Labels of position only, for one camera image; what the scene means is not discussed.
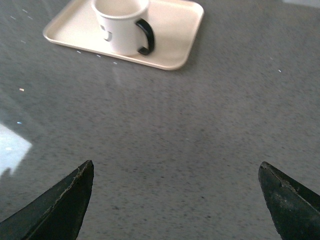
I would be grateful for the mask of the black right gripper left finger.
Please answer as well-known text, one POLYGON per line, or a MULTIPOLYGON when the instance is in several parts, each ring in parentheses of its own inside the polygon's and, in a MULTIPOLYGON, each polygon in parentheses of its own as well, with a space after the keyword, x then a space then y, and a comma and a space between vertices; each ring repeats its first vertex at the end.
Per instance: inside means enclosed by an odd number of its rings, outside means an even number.
POLYGON ((34 201, 0 223, 2 240, 75 240, 93 187, 94 165, 85 161, 34 201))

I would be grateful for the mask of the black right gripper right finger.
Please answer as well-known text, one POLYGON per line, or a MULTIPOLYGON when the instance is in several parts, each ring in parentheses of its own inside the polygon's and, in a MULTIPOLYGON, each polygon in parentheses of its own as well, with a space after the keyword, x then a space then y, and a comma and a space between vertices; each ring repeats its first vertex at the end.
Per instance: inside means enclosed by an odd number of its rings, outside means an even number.
POLYGON ((268 162, 258 180, 276 231, 283 240, 320 238, 320 196, 268 162))

